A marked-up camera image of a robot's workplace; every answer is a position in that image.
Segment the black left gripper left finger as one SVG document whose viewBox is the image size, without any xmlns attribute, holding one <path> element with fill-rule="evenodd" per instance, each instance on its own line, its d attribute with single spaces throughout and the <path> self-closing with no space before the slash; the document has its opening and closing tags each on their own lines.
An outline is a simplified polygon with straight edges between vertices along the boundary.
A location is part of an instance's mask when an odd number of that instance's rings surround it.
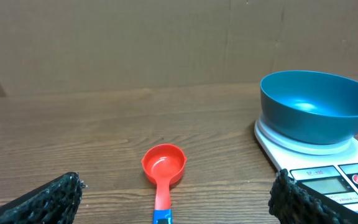
<svg viewBox="0 0 358 224">
<path fill-rule="evenodd" d="M 84 188 L 79 174 L 67 172 L 0 206 L 0 224 L 72 224 Z"/>
</svg>

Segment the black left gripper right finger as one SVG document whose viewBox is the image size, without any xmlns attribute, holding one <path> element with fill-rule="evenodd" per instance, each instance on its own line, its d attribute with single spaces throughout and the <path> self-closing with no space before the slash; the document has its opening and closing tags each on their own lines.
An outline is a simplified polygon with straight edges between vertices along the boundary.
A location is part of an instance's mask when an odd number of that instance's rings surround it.
<svg viewBox="0 0 358 224">
<path fill-rule="evenodd" d="M 269 214 L 281 224 L 358 224 L 358 213 L 277 172 L 270 190 Z"/>
</svg>

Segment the red scoop blue handle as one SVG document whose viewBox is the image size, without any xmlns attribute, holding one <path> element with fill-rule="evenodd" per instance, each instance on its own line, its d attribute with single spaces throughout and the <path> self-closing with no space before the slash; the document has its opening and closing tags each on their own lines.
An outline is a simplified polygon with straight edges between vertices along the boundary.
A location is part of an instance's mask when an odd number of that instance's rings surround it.
<svg viewBox="0 0 358 224">
<path fill-rule="evenodd" d="M 170 186 L 185 172 L 187 158 L 174 144 L 160 144 L 149 149 L 141 160 L 146 178 L 156 185 L 153 224 L 173 224 Z"/>
</svg>

